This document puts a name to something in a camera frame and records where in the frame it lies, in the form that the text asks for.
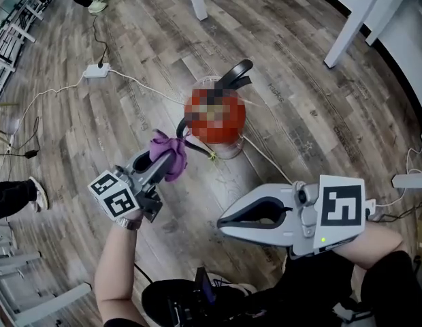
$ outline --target purple towel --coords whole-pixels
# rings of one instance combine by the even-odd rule
[[[159,129],[154,130],[154,133],[154,139],[150,141],[149,158],[154,162],[166,151],[173,150],[176,154],[175,162],[165,175],[166,182],[173,182],[179,178],[186,168],[184,140],[182,138],[169,138]]]

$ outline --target white cable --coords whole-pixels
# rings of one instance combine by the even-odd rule
[[[395,204],[396,202],[399,202],[404,197],[406,190],[407,189],[403,190],[402,196],[400,196],[398,199],[392,201],[391,203],[389,203],[389,204],[377,204],[376,207],[387,207],[387,206],[391,206],[391,205]]]
[[[158,93],[159,95],[161,95],[161,96],[163,96],[165,99],[168,99],[168,100],[170,100],[171,102],[174,102],[174,103],[177,103],[177,104],[180,104],[180,105],[184,105],[184,103],[182,103],[181,101],[178,101],[178,100],[176,100],[176,99],[173,99],[173,98],[170,98],[170,97],[168,97],[167,95],[165,95],[164,93],[162,93],[162,92],[160,92],[160,91],[157,91],[156,89],[153,89],[152,87],[149,87],[149,86],[146,86],[145,84],[142,84],[139,80],[137,80],[137,79],[135,79],[135,78],[133,78],[132,76],[128,76],[128,75],[125,75],[125,74],[122,74],[122,73],[120,73],[120,72],[118,72],[118,71],[116,71],[116,70],[114,70],[114,69],[109,69],[108,70],[109,72],[113,72],[113,73],[116,73],[116,74],[118,74],[118,75],[120,75],[120,76],[122,76],[122,77],[124,77],[124,78],[128,78],[128,79],[130,79],[130,80],[132,80],[132,81],[135,81],[136,83],[138,83],[140,86],[142,86],[142,87],[144,87],[145,89],[148,89],[148,90],[150,90],[150,91],[153,91],[153,92],[155,92],[155,93]],[[82,75],[81,75],[81,78],[79,79],[79,81],[75,84],[75,85],[71,85],[71,86],[67,86],[67,87],[63,87],[62,89],[59,89],[59,90],[54,90],[54,89],[49,89],[49,90],[47,90],[47,91],[44,91],[44,92],[41,92],[41,93],[38,93],[35,97],[34,97],[34,99],[31,101],[31,103],[29,104],[29,106],[28,106],[28,108],[25,110],[25,112],[24,112],[24,114],[23,114],[23,116],[22,116],[22,118],[21,118],[21,120],[20,120],[20,122],[19,122],[19,126],[18,126],[18,128],[17,128],[17,130],[14,132],[14,135],[16,135],[17,134],[17,132],[18,132],[18,130],[20,129],[20,126],[22,125],[22,123],[23,123],[23,121],[24,121],[24,119],[25,119],[25,116],[27,115],[27,113],[28,113],[28,110],[29,110],[29,108],[33,105],[33,103],[35,102],[35,100],[40,96],[40,95],[44,95],[45,93],[47,93],[47,92],[50,92],[50,91],[54,91],[55,93],[58,93],[58,92],[61,92],[61,91],[63,91],[63,90],[65,90],[65,89],[70,89],[70,88],[72,88],[72,87],[77,87],[79,84],[80,84],[80,82],[82,81],[82,79],[83,79],[83,77],[84,77],[84,73],[82,73]],[[262,106],[262,105],[259,105],[259,104],[256,104],[256,103],[253,103],[253,102],[250,102],[250,101],[248,101],[247,99],[243,99],[243,98],[241,98],[241,100],[242,101],[244,101],[244,102],[246,102],[246,103],[248,103],[248,104],[252,104],[252,105],[254,105],[254,106],[258,106],[258,107],[265,107],[265,106]],[[276,117],[273,115],[273,112],[271,111],[271,109],[270,109],[270,107],[269,106],[266,106],[266,108],[268,108],[269,109],[269,111],[270,111],[270,113],[272,114],[272,116],[274,117],[274,119],[275,119],[275,121],[276,121],[276,124],[278,124],[278,122],[277,122],[277,119],[276,119]],[[256,149],[256,151],[258,152],[258,153],[260,153],[266,160],[268,160],[282,175],[283,175],[283,177],[290,183],[290,184],[293,184],[293,182],[291,181],[291,179],[290,178],[288,178],[288,176],[284,173],[284,171],[282,171],[280,168],[279,168],[279,166],[278,165],[276,165],[266,154],[264,154],[249,138],[247,138],[246,136],[242,136],[243,138],[245,138],[255,149]]]
[[[416,150],[415,150],[415,149],[413,149],[413,148],[409,148],[408,153],[406,154],[406,174],[409,174],[409,167],[408,167],[408,164],[409,164],[409,153],[410,153],[411,151],[415,152],[417,155],[420,155],[420,154],[421,154],[421,152],[422,152],[422,147],[421,147],[420,151],[416,151]]]
[[[420,171],[420,170],[418,170],[418,169],[416,169],[416,168],[411,168],[411,169],[409,170],[408,174],[410,174],[410,173],[411,173],[411,172],[413,172],[413,171],[418,172],[418,173],[422,173],[422,171]]]
[[[76,84],[73,84],[73,85],[71,85],[71,86],[66,86],[66,87],[63,87],[62,89],[59,89],[59,90],[49,89],[49,90],[47,90],[47,91],[44,91],[44,92],[38,93],[38,94],[34,97],[34,99],[31,101],[31,103],[29,104],[28,108],[24,111],[23,116],[22,116],[22,118],[21,118],[21,120],[20,120],[20,122],[19,122],[19,126],[18,126],[17,130],[14,132],[13,136],[14,136],[14,135],[16,135],[16,134],[18,133],[18,130],[20,129],[20,126],[22,126],[22,123],[23,123],[23,121],[24,121],[24,119],[25,119],[25,117],[26,117],[26,115],[27,115],[27,113],[28,113],[29,108],[33,105],[33,103],[35,102],[35,100],[36,100],[36,99],[37,99],[40,95],[44,95],[45,93],[48,93],[48,92],[51,92],[51,91],[53,91],[53,92],[55,92],[55,93],[58,93],[58,92],[61,92],[61,91],[63,91],[63,90],[71,89],[72,87],[77,87],[77,86],[80,84],[80,82],[82,81],[82,78],[83,78],[83,77],[84,77],[84,73],[82,73],[81,78],[79,79],[79,81],[78,81]]]
[[[417,155],[420,155],[422,153],[422,147],[421,147],[420,151],[416,151],[413,148],[409,148],[408,149],[408,152],[406,154],[406,174],[410,174],[411,172],[414,172],[414,171],[415,172],[418,172],[418,173],[422,173],[422,171],[420,171],[420,170],[418,170],[416,168],[412,168],[412,169],[409,170],[409,167],[408,167],[409,166],[409,153],[411,151],[414,151]],[[376,207],[387,207],[387,206],[391,206],[391,205],[395,204],[396,202],[399,202],[404,197],[404,194],[406,193],[406,190],[407,190],[406,188],[403,190],[402,196],[400,196],[398,199],[390,202],[389,204],[377,204]]]
[[[284,171],[282,171],[278,165],[276,165],[272,159],[270,159],[266,154],[264,154],[255,144],[253,144],[253,142],[247,138],[246,136],[242,136],[243,139],[247,140],[251,146],[253,146],[258,153],[260,153],[266,160],[268,160],[283,176],[284,178],[290,183],[293,184],[293,182],[291,181],[290,178],[288,178],[288,176],[284,173]]]
[[[181,106],[183,106],[183,105],[184,105],[184,103],[182,103],[182,102],[180,102],[180,101],[178,101],[178,100],[176,100],[176,99],[170,98],[170,97],[166,96],[164,93],[161,93],[160,91],[157,91],[156,89],[153,89],[152,87],[148,87],[148,86],[146,86],[145,84],[142,84],[139,80],[137,80],[137,79],[133,78],[132,76],[124,75],[124,74],[119,73],[118,71],[113,70],[113,69],[109,69],[108,71],[109,71],[109,72],[116,73],[116,74],[118,74],[118,75],[120,75],[120,76],[123,76],[124,78],[131,79],[132,81],[135,81],[136,83],[138,83],[140,86],[143,86],[145,89],[148,89],[148,90],[154,91],[155,93],[158,93],[159,95],[162,95],[165,99],[168,99],[168,100],[170,100],[171,102],[174,102],[174,103],[180,104]]]

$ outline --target wooden floor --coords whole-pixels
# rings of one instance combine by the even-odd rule
[[[369,198],[388,203],[399,196],[391,177],[404,172],[408,147],[419,148],[419,127],[410,104],[385,62],[361,35],[333,70],[323,59],[345,18],[323,0],[206,0],[209,18],[199,22],[189,0],[110,0],[96,20],[99,39],[110,47],[112,68],[134,76],[176,99],[207,75],[222,75],[244,58],[255,67],[253,85],[242,95],[267,108],[247,105],[245,134],[293,180],[317,181],[320,174],[366,180]],[[93,39],[93,17],[72,0],[55,0],[32,28],[37,38],[22,54],[3,101],[19,118],[34,95],[78,81],[98,62],[103,45]],[[41,251],[31,265],[35,284],[61,293],[93,282],[110,228],[87,185],[114,164],[125,163],[148,146],[153,129],[169,135],[182,106],[139,88],[116,74],[83,80],[77,89],[40,97],[28,112],[18,143],[32,133],[40,116],[39,155],[14,157],[11,180],[30,175],[43,182],[52,209],[24,209],[9,220],[20,248]],[[192,279],[208,270],[263,289],[280,277],[285,251],[224,238],[219,215],[262,183],[283,183],[279,173],[246,143],[243,153],[212,163],[189,151],[182,177],[162,183],[164,208],[145,223],[137,262],[154,279]],[[422,168],[422,156],[414,166]],[[9,173],[0,159],[0,181]],[[408,192],[385,209],[399,213],[422,200]],[[415,218],[392,225],[415,252]],[[146,286],[137,274],[136,297]],[[38,326],[100,326],[92,295]]]

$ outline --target wristwatch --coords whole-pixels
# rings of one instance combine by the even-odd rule
[[[139,230],[142,220],[130,221],[129,219],[120,217],[116,219],[116,224],[128,230]]]

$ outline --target black cable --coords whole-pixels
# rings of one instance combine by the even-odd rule
[[[25,157],[25,155],[13,154],[13,153],[0,154],[0,156],[19,156],[19,157]]]
[[[98,64],[97,64],[97,66],[99,67],[99,69],[100,68],[102,68],[102,65],[103,65],[103,58],[105,57],[105,53],[107,52],[107,50],[108,50],[108,44],[105,42],[105,41],[101,41],[101,40],[98,40],[97,39],[97,36],[96,36],[96,27],[95,27],[95,22],[96,22],[96,20],[97,20],[97,17],[98,16],[96,16],[95,17],[95,19],[93,20],[93,36],[95,37],[95,41],[96,42],[99,42],[100,44],[103,44],[103,45],[105,45],[105,50],[103,50],[103,54],[102,54],[102,58],[101,58],[101,60],[98,62]]]
[[[5,154],[0,154],[0,156],[10,156],[10,169],[9,169],[9,171],[8,171],[8,178],[7,178],[7,181],[10,181],[10,176],[11,176],[11,174],[12,174],[12,168],[13,168],[13,165],[12,165],[12,158],[11,158],[11,156],[26,157],[27,159],[30,159],[30,158],[32,158],[32,157],[35,157],[35,156],[37,155],[37,153],[40,151],[40,142],[39,142],[39,138],[36,136],[37,131],[39,130],[39,121],[40,121],[40,118],[37,116],[37,117],[35,118],[35,121],[34,121],[34,126],[33,126],[33,135],[32,135],[29,139],[27,139],[27,141],[26,141],[24,144],[22,144],[22,145],[21,145],[21,146],[19,146],[17,149],[15,149],[16,151],[19,151],[21,148],[23,148],[25,145],[27,145],[27,144],[30,142],[30,140],[32,140],[33,138],[35,138],[35,141],[37,142],[37,150],[30,150],[30,151],[27,151],[27,152],[25,152],[25,154],[23,154],[23,155],[21,155],[21,154],[14,154],[14,153],[5,153]]]
[[[417,206],[409,208],[407,211],[400,213],[399,215],[388,215],[386,213],[383,213],[378,220],[373,221],[373,222],[374,223],[393,223],[395,221],[398,221],[399,219],[403,219],[403,218],[411,215],[412,213],[419,210],[421,207],[422,207],[422,202],[420,202]]]
[[[134,263],[135,268],[141,272],[141,274],[149,281],[149,283],[154,283],[154,281],[152,281],[150,279],[150,277],[136,264]]]
[[[18,148],[16,148],[16,150],[17,151],[19,151],[21,148],[23,148],[25,145],[27,145],[28,144],[28,142],[30,141],[30,140],[32,140],[34,137],[35,137],[35,141],[37,142],[37,152],[39,152],[40,151],[40,143],[39,143],[39,138],[36,136],[36,134],[37,134],[37,131],[39,130],[39,121],[40,121],[40,118],[37,116],[36,118],[35,118],[35,121],[34,121],[34,126],[33,126],[33,135],[30,137],[30,138],[28,138],[27,139],[27,141],[24,143],[24,144],[22,144],[21,146],[19,146]]]

